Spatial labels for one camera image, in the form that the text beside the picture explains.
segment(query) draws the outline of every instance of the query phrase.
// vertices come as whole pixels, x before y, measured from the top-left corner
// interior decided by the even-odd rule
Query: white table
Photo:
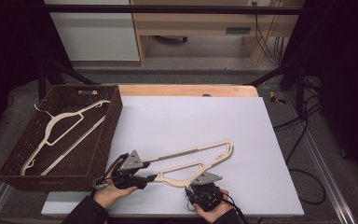
[[[228,189],[242,212],[248,217],[304,215],[262,98],[122,96],[122,101],[124,106],[108,164],[134,149],[141,159],[146,159],[228,139],[234,144],[233,155],[209,172],[223,177],[215,184]],[[152,163],[138,173],[150,175],[166,166],[208,160],[204,155],[192,158],[186,156],[178,163]],[[89,192],[51,192],[42,214],[65,216],[87,194]],[[149,183],[145,189],[114,204],[109,214],[115,217],[195,216],[183,207],[184,196],[183,189]]]

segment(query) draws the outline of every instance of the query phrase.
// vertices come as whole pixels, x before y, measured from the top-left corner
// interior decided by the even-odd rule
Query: brown woven basket
[[[20,175],[21,167],[45,137],[51,116],[76,112],[100,100],[110,104],[93,107],[84,118],[53,146],[44,145],[34,158],[34,166]],[[2,169],[0,180],[22,191],[89,191],[92,181],[103,175],[123,104],[118,86],[53,86],[35,111]],[[104,122],[81,141],[47,175],[41,175],[68,147],[103,116]],[[54,142],[80,120],[61,119],[52,128],[48,141]]]

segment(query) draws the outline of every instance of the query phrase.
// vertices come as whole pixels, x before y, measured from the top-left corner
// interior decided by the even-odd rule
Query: black sleeve
[[[86,196],[63,220],[62,224],[103,224],[108,218],[107,211],[90,196]]]
[[[232,208],[219,217],[213,224],[241,224],[241,221],[235,209]]]

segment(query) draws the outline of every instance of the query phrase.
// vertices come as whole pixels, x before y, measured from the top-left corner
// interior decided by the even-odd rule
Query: power outlet
[[[271,0],[248,0],[247,7],[268,7]]]

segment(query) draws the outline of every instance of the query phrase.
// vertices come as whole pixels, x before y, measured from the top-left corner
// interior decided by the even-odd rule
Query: hanger hook
[[[47,113],[48,115],[50,115],[51,118],[53,118],[53,116],[52,116],[48,111],[46,111],[46,110],[41,110],[41,109],[37,108],[36,102],[34,103],[34,108],[35,108],[37,111],[45,112],[45,113]]]

